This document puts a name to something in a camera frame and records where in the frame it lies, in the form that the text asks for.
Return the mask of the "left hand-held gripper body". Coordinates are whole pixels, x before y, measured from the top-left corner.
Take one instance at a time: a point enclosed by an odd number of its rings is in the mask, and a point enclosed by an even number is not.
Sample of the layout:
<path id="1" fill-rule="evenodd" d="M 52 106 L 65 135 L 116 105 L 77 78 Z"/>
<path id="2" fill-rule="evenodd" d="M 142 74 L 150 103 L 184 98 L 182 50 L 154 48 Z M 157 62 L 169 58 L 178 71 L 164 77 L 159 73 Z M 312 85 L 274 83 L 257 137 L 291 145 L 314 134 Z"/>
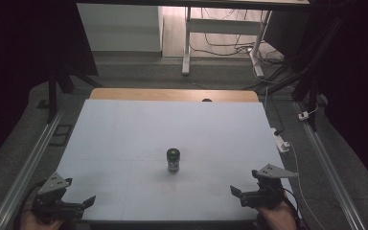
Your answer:
<path id="1" fill-rule="evenodd" d="M 40 221 L 81 219 L 87 206 L 84 203 L 67 203 L 62 200 L 72 178 L 64 179 L 57 172 L 42 184 L 33 201 L 32 213 Z"/>

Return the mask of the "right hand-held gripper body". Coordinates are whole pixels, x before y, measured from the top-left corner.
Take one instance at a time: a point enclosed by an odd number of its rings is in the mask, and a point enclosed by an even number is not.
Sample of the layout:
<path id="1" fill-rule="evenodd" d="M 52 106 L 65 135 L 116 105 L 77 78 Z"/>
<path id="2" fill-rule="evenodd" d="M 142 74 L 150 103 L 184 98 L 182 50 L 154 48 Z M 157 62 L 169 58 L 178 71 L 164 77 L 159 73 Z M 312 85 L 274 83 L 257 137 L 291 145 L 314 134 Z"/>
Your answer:
<path id="1" fill-rule="evenodd" d="M 297 177 L 298 173 L 267 164 L 260 170 L 253 170 L 252 176 L 258 180 L 259 190 L 255 192 L 239 191 L 241 206 L 252 209 L 261 207 L 273 209 L 281 202 L 288 200 L 281 179 Z"/>

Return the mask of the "small dark glass jar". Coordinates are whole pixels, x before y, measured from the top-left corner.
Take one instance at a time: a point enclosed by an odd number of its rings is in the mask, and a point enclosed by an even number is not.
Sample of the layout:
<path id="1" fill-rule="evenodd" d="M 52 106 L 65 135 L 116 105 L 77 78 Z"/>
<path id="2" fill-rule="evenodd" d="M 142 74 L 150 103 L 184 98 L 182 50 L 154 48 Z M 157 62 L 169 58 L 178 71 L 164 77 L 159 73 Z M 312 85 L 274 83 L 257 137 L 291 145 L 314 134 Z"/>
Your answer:
<path id="1" fill-rule="evenodd" d="M 180 151 L 178 149 L 167 150 L 168 172 L 176 174 L 179 172 Z"/>

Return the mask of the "person's right hand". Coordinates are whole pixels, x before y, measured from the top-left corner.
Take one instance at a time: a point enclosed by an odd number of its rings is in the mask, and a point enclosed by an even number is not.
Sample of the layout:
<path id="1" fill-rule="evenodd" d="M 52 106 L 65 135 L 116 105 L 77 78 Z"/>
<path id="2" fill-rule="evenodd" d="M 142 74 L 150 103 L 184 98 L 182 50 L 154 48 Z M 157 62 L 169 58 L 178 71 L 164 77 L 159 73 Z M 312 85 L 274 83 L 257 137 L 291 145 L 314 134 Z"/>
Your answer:
<path id="1" fill-rule="evenodd" d="M 284 202 L 273 209 L 260 207 L 257 211 L 264 217 L 271 230 L 297 230 L 292 211 Z"/>

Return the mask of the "person's left hand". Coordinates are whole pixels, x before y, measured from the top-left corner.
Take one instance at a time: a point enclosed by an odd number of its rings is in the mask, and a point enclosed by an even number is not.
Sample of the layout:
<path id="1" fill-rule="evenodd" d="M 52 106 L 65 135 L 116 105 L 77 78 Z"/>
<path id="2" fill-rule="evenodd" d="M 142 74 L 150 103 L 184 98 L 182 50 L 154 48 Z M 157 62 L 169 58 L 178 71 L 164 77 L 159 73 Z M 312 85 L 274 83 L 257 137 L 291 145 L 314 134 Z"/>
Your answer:
<path id="1" fill-rule="evenodd" d="M 54 220 L 51 223 L 43 223 L 31 212 L 26 212 L 20 221 L 20 230 L 59 230 L 63 220 Z"/>

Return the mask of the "white power strip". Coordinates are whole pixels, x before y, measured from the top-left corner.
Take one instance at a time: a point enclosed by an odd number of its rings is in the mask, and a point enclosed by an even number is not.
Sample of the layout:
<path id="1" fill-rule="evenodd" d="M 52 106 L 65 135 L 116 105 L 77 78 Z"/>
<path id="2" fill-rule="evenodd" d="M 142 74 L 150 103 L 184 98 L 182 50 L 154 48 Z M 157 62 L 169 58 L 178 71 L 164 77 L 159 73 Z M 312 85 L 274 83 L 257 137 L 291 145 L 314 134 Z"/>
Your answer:
<path id="1" fill-rule="evenodd" d="M 274 142 L 275 142 L 275 145 L 278 149 L 278 151 L 280 153 L 286 153 L 286 152 L 289 152 L 289 147 L 290 147 L 290 144 L 289 142 L 286 142 L 280 135 L 280 132 L 272 127 L 271 129 L 271 133 L 273 135 L 273 138 L 274 138 Z"/>

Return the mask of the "black metal stand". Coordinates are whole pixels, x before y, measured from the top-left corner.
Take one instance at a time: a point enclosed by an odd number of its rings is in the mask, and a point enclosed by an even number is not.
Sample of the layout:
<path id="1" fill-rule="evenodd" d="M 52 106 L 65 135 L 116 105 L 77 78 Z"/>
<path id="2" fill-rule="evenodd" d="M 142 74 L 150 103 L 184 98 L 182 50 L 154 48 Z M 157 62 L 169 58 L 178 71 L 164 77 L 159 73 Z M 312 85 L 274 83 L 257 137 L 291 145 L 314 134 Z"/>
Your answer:
<path id="1" fill-rule="evenodd" d="M 308 124 L 316 130 L 314 113 L 317 108 L 320 65 L 325 61 L 324 54 L 342 25 L 344 15 L 341 12 L 275 11 L 271 18 L 274 22 L 269 22 L 272 30 L 269 35 L 271 39 L 267 42 L 273 44 L 277 40 L 274 47 L 280 48 L 285 55 L 283 66 L 290 68 L 294 76 L 279 81 L 268 88 L 267 93 L 271 95 L 297 82 L 291 98 L 300 102 L 309 95 Z"/>
<path id="2" fill-rule="evenodd" d="M 60 86 L 60 89 L 65 94 L 70 94 L 74 91 L 75 86 L 72 83 L 71 77 L 75 76 L 78 79 L 84 81 L 85 83 L 93 86 L 94 88 L 102 88 L 103 86 L 97 81 L 91 79 L 89 76 L 85 75 L 82 71 L 70 66 L 57 66 L 54 67 L 48 78 L 49 85 L 49 117 L 47 123 L 50 124 L 54 121 L 55 116 L 57 115 L 58 106 L 57 106 L 57 86 Z"/>

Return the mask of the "black curtain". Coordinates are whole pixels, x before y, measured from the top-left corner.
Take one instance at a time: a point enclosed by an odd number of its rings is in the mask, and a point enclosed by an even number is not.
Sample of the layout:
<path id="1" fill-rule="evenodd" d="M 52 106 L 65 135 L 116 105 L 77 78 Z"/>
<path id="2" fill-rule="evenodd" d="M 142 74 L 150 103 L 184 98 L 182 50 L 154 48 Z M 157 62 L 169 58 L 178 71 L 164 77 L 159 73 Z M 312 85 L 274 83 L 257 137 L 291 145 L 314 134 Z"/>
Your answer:
<path id="1" fill-rule="evenodd" d="M 0 148 L 33 87 L 98 70 L 77 0 L 0 0 Z"/>
<path id="2" fill-rule="evenodd" d="M 341 26 L 312 75 L 302 78 L 293 98 L 310 89 L 328 100 L 325 114 L 368 170 L 368 0 L 310 0 L 317 11 L 275 11 L 264 40 L 280 51 L 296 72 L 309 66 L 321 40 Z"/>

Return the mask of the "white cabinet panel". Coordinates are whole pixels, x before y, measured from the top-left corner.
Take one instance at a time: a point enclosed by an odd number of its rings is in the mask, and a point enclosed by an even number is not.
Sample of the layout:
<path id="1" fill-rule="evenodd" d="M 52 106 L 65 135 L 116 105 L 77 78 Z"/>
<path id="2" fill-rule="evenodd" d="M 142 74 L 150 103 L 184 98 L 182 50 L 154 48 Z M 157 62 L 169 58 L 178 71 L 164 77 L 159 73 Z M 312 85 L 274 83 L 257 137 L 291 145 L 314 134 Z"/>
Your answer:
<path id="1" fill-rule="evenodd" d="M 79 3 L 78 10 L 92 51 L 162 51 L 161 7 Z"/>

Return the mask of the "aluminium rail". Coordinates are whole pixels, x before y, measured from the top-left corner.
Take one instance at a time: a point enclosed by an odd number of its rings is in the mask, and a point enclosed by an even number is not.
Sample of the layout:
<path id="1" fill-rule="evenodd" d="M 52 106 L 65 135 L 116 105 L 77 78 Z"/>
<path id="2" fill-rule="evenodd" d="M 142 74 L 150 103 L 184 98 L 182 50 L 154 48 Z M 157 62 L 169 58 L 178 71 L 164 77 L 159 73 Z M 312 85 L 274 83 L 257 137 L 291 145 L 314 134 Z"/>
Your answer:
<path id="1" fill-rule="evenodd" d="M 47 124 L 42 133 L 40 134 L 37 142 L 29 153 L 28 157 L 20 172 L 17 174 L 15 180 L 11 184 L 9 191 L 4 197 L 0 205 L 0 230 L 5 230 L 13 213 L 16 210 L 21 198 L 26 191 L 32 175 L 35 172 L 35 168 L 41 159 L 42 154 L 46 150 L 48 143 L 53 136 L 53 133 L 58 126 L 58 123 L 64 113 L 64 108 L 61 107 L 57 110 L 57 114 L 52 118 L 51 122 Z"/>
<path id="2" fill-rule="evenodd" d="M 342 179 L 339 176 L 336 167 L 334 166 L 328 152 L 326 151 L 318 133 L 312 129 L 307 119 L 302 119 L 304 112 L 300 109 L 299 103 L 293 103 L 297 112 L 295 117 L 303 126 L 306 132 L 316 159 L 321 165 L 321 172 L 326 176 L 329 185 L 333 190 L 333 196 L 337 200 L 337 204 L 342 210 L 345 219 L 347 220 L 351 230 L 366 230 L 365 224 L 355 206 L 347 189 L 343 185 Z"/>

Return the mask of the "white desk frame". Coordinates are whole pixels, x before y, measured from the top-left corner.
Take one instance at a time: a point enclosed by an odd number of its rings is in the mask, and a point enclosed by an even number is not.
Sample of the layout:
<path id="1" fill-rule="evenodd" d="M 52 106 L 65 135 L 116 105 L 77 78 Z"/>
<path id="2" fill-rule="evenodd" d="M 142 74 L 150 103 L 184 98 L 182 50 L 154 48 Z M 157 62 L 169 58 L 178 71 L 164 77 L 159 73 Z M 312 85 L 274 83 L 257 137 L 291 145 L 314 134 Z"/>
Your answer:
<path id="1" fill-rule="evenodd" d="M 216 34 L 216 35 L 252 35 L 256 37 L 251 48 L 246 49 L 253 65 L 255 76 L 262 78 L 264 72 L 258 61 L 257 54 L 260 51 L 265 29 L 268 24 L 271 11 L 262 11 L 263 18 L 258 21 L 239 21 L 226 19 L 192 18 L 192 8 L 186 8 L 185 16 L 185 43 L 183 50 L 182 74 L 190 74 L 190 38 L 191 34 Z"/>

